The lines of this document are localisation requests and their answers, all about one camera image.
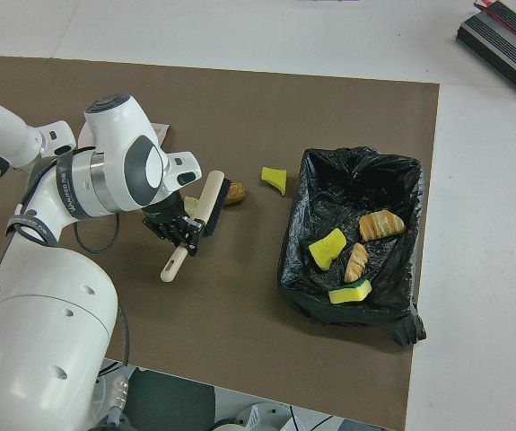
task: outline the red wire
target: red wire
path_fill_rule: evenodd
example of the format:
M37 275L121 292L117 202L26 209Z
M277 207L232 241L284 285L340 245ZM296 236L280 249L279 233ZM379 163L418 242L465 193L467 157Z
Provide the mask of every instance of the red wire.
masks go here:
M481 0L483 3L487 4L487 5L491 5L493 2L489 2L488 0ZM487 6L483 6L482 4L479 4L477 2L473 3L473 5L479 10L479 11L483 11L483 12L487 12L489 14L489 16L493 17L494 19L496 19L498 22L500 22L502 25L504 25L507 29L509 29L511 31L512 34L514 34L516 36L516 30L513 29L513 27L511 25L509 25L507 22L503 21L501 18L499 18L495 12L493 12L489 7Z

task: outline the croissant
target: croissant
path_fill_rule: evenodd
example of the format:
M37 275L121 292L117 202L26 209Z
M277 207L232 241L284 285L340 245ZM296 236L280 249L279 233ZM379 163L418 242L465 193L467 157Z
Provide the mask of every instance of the croissant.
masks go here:
M378 240L405 231L403 220L387 209L363 215L359 219L359 232L363 242Z
M357 242L354 245L349 261L347 261L347 267L345 268L346 283L353 283L362 276L368 259L369 254L367 253L367 250Z

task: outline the white surface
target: white surface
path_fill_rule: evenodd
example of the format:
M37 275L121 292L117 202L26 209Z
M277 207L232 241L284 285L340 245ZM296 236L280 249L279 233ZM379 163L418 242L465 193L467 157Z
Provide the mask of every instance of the white surface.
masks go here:
M516 92L454 40L476 11L472 0L6 0L0 55L441 83L419 298L429 337L415 348L407 430L516 429Z

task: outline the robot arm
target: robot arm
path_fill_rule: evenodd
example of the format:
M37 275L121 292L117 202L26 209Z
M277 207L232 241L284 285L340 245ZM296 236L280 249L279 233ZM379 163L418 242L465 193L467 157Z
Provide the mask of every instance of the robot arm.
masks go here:
M96 147L66 145L63 153L51 144L58 128L31 128L0 107L0 177L10 166L31 171L31 193L11 218L0 262L0 430L85 431L97 423L92 392L117 295L93 261L52 246L62 229L157 204L201 176L192 154L162 151L131 96L96 101L84 115ZM63 144L72 132L60 130ZM61 155L46 163L50 152Z

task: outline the yellow sponge piece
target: yellow sponge piece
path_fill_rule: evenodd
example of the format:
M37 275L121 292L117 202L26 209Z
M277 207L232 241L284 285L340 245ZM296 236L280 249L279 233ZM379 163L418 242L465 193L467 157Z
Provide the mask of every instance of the yellow sponge piece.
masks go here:
M365 278L360 278L355 283L347 286L336 287L329 290L331 303L351 303L364 300L372 290L372 284Z
M345 236L336 228L325 238L311 244L310 253L318 267L327 271L333 259L339 256L346 243Z
M261 179L278 189L285 196L287 171L281 169L261 168Z

